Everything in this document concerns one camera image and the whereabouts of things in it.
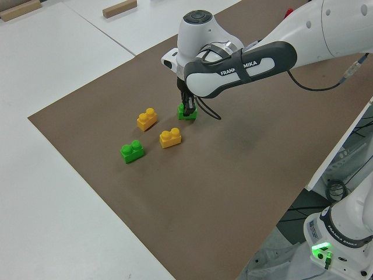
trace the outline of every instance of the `wooden block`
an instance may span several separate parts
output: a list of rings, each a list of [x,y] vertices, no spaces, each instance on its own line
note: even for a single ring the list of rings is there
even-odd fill
[[[4,22],[7,22],[11,19],[24,15],[25,13],[32,12],[39,8],[41,8],[40,0],[31,0],[16,7],[0,12],[0,18]]]
[[[127,0],[122,3],[116,4],[114,6],[111,6],[109,8],[103,9],[103,14],[104,14],[104,17],[108,19],[108,18],[111,18],[112,16],[128,11],[137,6],[138,6],[137,0]]]

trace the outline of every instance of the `white table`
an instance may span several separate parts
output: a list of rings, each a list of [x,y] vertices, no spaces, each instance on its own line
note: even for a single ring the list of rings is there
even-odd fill
[[[123,0],[64,3],[131,53],[138,55],[178,33],[182,17],[196,9],[218,13],[240,0],[138,0],[138,6],[106,19],[103,9]]]
[[[56,0],[0,35],[0,279],[173,279],[27,119],[133,56]]]

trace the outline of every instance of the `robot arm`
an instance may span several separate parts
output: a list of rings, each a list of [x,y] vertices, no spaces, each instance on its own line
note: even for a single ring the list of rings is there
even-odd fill
[[[302,65],[373,51],[372,8],[371,1],[313,0],[247,47],[211,13],[193,11],[180,24],[178,48],[162,62],[177,73],[187,110],[194,95],[213,98],[233,86]]]

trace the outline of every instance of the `brown mat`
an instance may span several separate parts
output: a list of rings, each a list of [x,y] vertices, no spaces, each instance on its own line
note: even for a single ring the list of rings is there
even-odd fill
[[[297,5],[242,1],[216,17],[248,44]],[[160,64],[175,46],[166,40],[29,119],[177,280],[232,280],[369,101],[372,63],[330,92],[286,74],[229,89],[209,102],[223,120],[179,121],[176,77]],[[330,85],[356,57],[294,75]],[[159,122],[142,132],[147,107]],[[182,143],[162,149],[172,127]],[[125,164],[119,150],[134,139],[146,154]]]

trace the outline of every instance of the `toy block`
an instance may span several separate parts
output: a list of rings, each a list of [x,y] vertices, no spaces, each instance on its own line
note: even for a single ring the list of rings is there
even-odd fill
[[[134,140],[130,145],[122,147],[121,155],[126,163],[130,163],[144,155],[144,148],[140,141]]]
[[[146,109],[145,113],[139,114],[138,127],[142,131],[146,131],[149,127],[155,124],[158,120],[158,115],[153,108]]]
[[[103,9],[103,15],[105,18],[111,18],[112,16],[119,15],[122,12],[128,11],[138,6],[137,0],[127,0],[122,3],[116,4],[109,8]]]
[[[177,118],[179,120],[194,120],[197,118],[197,113],[198,110],[196,106],[196,110],[192,114],[190,114],[187,117],[184,117],[184,104],[180,103],[179,107],[177,107]]]
[[[180,130],[174,127],[171,129],[171,131],[163,131],[159,135],[159,142],[161,143],[162,148],[167,148],[181,143]]]
[[[39,8],[41,8],[40,0],[31,0],[21,5],[0,12],[0,18],[4,22],[7,22],[11,19],[15,19],[16,17],[22,16],[26,13],[32,12]]]

